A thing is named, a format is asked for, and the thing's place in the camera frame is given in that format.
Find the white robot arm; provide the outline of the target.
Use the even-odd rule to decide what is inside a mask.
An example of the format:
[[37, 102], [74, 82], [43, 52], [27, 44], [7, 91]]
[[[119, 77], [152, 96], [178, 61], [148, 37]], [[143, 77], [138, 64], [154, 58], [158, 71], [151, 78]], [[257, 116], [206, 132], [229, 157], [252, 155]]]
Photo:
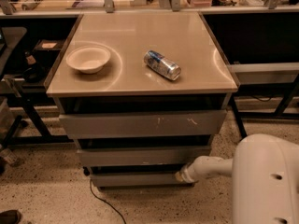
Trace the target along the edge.
[[253, 134], [231, 159], [200, 156], [175, 174], [195, 183], [217, 175], [232, 178], [233, 224], [299, 224], [299, 146], [268, 134]]

